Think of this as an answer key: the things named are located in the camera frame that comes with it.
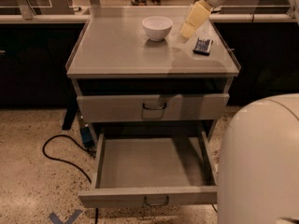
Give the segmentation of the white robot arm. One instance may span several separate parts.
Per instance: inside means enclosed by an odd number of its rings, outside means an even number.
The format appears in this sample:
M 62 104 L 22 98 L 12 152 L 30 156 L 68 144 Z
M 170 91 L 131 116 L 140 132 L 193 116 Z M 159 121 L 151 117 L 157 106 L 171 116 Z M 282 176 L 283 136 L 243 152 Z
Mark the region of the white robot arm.
M 244 50 L 233 98 L 245 106 L 221 142 L 217 224 L 299 224 L 298 0 L 281 14 L 202 1 Z

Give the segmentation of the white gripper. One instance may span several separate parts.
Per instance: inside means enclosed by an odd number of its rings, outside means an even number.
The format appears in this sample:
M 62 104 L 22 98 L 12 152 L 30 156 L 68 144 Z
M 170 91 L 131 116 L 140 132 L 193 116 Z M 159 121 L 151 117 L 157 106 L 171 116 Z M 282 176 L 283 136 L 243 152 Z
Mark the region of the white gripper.
M 227 0 L 199 0 L 188 10 L 184 22 L 178 30 L 178 40 L 186 43 L 195 31 L 208 19 L 211 7 L 218 7 Z

